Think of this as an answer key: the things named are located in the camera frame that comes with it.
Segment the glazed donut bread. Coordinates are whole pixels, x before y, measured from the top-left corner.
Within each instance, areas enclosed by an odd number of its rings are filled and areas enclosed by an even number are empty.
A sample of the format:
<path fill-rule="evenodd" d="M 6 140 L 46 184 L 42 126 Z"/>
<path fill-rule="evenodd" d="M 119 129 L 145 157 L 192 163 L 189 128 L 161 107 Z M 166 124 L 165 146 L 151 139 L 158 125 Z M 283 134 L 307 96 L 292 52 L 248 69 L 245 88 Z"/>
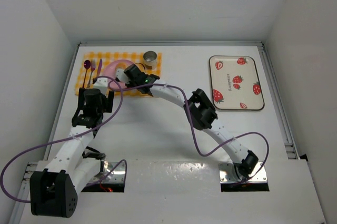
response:
<path fill-rule="evenodd" d="M 119 62 L 119 63 L 117 63 L 117 65 L 116 65 L 116 69 L 122 69 L 122 70 L 124 70 L 124 69 L 126 69 L 128 67 L 128 64 L 127 63 L 125 63 L 125 62 Z"/>

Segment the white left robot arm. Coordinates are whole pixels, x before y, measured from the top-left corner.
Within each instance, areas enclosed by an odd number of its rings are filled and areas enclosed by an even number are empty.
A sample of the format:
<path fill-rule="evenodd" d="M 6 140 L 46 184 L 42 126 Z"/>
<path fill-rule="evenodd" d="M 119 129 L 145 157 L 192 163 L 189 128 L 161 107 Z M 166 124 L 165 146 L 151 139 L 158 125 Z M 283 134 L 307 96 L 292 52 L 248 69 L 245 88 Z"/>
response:
<path fill-rule="evenodd" d="M 103 170 L 105 155 L 85 153 L 85 149 L 97 135 L 104 113 L 112 111 L 113 99 L 114 91 L 105 95 L 99 89 L 80 89 L 70 140 L 42 171 L 34 171 L 30 178 L 33 215 L 62 218 L 73 215 L 78 195 Z"/>

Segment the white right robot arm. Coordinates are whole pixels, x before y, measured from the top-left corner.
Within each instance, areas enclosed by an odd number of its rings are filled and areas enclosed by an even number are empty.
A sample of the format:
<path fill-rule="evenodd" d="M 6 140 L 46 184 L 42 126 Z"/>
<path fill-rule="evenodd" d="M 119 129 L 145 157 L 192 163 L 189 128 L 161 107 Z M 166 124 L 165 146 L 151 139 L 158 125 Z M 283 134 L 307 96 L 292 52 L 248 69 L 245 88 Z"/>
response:
<path fill-rule="evenodd" d="M 250 176 L 258 163 L 258 157 L 224 127 L 218 119 L 214 105 L 203 90 L 197 89 L 187 96 L 181 88 L 160 80 L 154 83 L 146 80 L 141 84 L 128 82 L 126 86 L 183 108 L 192 130 L 202 131 L 212 137 L 229 155 L 237 172 L 246 179 Z"/>

